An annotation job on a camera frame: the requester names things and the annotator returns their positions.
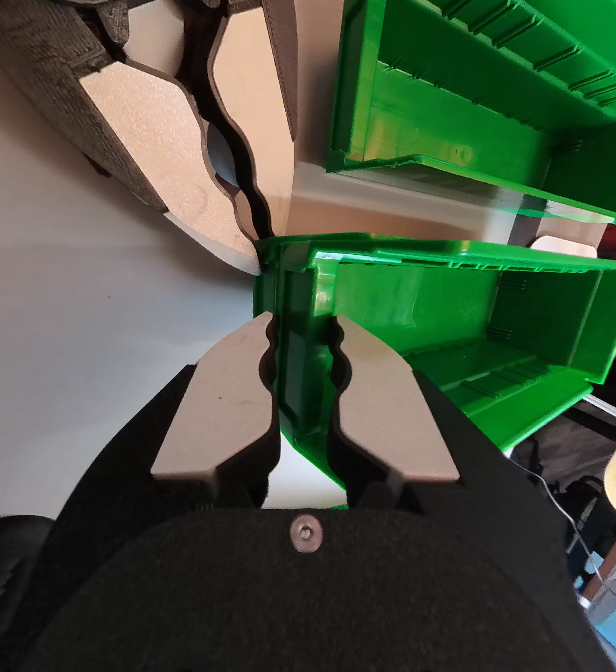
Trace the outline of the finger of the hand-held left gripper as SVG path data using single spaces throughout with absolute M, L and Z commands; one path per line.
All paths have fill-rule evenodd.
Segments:
M 114 61 L 79 84 L 162 200 L 165 217 L 226 264 L 260 275 L 255 245 L 234 196 L 216 177 L 203 119 L 186 88 L 134 61 Z
M 184 11 L 182 83 L 232 153 L 256 235 L 282 237 L 294 181 L 294 7 Z

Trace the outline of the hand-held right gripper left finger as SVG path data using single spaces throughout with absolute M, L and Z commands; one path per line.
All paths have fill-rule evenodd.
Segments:
M 266 311 L 200 358 L 151 466 L 155 480 L 201 482 L 215 499 L 237 486 L 262 505 L 280 458 L 276 348 Z

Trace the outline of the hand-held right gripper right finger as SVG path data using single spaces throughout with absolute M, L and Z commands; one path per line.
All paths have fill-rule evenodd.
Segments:
M 460 480 L 411 366 L 391 346 L 345 315 L 331 324 L 335 387 L 328 464 L 350 508 L 366 498 L 395 505 L 406 486 Z

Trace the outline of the green plastic bin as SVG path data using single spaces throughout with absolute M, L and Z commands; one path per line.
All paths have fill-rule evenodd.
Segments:
M 505 321 L 569 318 L 581 330 L 606 286 L 598 324 L 616 333 L 616 261 L 473 240 L 335 233 L 264 240 L 255 314 L 308 338 L 346 315 L 402 352 L 504 333 Z
M 616 1 L 346 1 L 326 170 L 616 224 Z
M 549 253 L 471 240 L 370 233 L 258 243 L 254 315 L 270 311 L 304 338 L 346 315 L 402 351 L 471 340 L 489 323 L 502 273 L 559 269 Z
M 345 315 L 444 391 L 504 453 L 602 384 L 616 356 L 616 261 L 459 240 L 269 241 L 253 315 L 276 315 L 282 431 L 327 462 L 328 347 Z

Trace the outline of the light grey desk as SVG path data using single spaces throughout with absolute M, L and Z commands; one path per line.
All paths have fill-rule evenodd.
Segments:
M 252 317 L 252 291 L 0 69 L 0 517 L 56 518 L 126 422 Z

